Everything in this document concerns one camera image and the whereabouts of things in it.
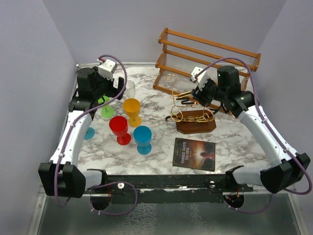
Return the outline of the clear wine glass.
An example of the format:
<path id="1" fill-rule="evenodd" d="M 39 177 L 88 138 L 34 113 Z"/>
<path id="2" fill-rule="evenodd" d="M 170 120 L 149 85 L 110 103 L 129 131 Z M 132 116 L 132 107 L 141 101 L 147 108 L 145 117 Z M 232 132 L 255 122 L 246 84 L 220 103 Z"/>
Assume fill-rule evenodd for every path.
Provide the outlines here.
<path id="1" fill-rule="evenodd" d="M 125 93 L 127 98 L 134 98 L 135 97 L 135 83 L 131 80 L 127 81 Z"/>

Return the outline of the gold wire wine glass rack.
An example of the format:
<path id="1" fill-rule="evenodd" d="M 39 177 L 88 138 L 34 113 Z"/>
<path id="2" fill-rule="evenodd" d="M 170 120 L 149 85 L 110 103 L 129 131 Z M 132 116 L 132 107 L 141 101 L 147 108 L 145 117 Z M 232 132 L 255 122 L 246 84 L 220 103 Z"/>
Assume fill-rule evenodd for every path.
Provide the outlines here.
<path id="1" fill-rule="evenodd" d="M 171 82 L 171 95 L 174 93 L 174 86 L 178 81 L 177 77 L 170 73 L 166 75 L 166 80 Z M 173 100 L 170 115 L 165 120 L 172 120 L 176 123 L 177 131 L 183 134 L 209 133 L 216 129 L 215 112 L 203 107 L 202 110 L 196 110 L 199 105 L 195 101 L 195 105 L 181 105 L 176 98 Z"/>

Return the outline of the green plastic wine glass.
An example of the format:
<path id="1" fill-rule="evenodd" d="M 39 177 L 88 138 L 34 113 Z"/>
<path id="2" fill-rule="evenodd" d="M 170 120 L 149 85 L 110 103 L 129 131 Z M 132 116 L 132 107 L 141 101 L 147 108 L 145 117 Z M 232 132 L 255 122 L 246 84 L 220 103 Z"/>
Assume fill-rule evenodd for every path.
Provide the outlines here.
<path id="1" fill-rule="evenodd" d="M 109 97 L 107 96 L 102 96 L 99 100 L 98 100 L 98 104 L 101 105 L 103 103 L 106 103 L 110 100 Z M 110 106 L 110 105 L 106 105 L 106 106 L 103 106 L 101 108 L 101 116 L 103 118 L 106 118 L 106 119 L 110 119 L 112 118 L 114 115 L 114 109 Z"/>

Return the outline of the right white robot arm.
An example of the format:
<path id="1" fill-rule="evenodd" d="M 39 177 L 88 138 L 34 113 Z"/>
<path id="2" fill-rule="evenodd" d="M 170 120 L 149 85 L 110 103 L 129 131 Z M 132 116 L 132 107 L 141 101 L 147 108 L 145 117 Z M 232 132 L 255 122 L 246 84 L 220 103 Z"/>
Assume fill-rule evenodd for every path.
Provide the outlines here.
<path id="1" fill-rule="evenodd" d="M 308 194 L 313 183 L 307 173 L 311 162 L 306 153 L 298 153 L 269 121 L 256 96 L 250 91 L 242 91 L 239 72 L 233 66 L 217 69 L 217 82 L 207 73 L 207 68 L 194 67 L 191 81 L 197 86 L 191 96 L 206 107 L 213 100 L 223 104 L 257 140 L 263 149 L 270 167 L 267 169 L 238 166 L 226 172 L 225 187 L 229 191 L 238 190 L 243 184 L 264 186 L 271 193 L 287 190 L 303 177 L 308 180 Z"/>

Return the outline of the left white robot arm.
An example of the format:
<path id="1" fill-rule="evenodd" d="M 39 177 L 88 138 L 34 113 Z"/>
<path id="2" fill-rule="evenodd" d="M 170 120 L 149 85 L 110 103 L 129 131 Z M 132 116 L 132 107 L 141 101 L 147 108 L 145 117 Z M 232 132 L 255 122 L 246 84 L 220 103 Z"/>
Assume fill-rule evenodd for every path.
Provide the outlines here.
<path id="1" fill-rule="evenodd" d="M 60 143 L 48 163 L 38 169 L 41 182 L 48 196 L 80 198 L 92 188 L 97 193 L 107 190 L 108 181 L 104 171 L 90 169 L 81 172 L 78 156 L 85 134 L 97 110 L 98 100 L 103 96 L 115 97 L 123 88 L 120 78 L 114 88 L 113 73 L 116 64 L 82 68 L 77 71 L 77 89 L 68 105 L 67 124 Z"/>

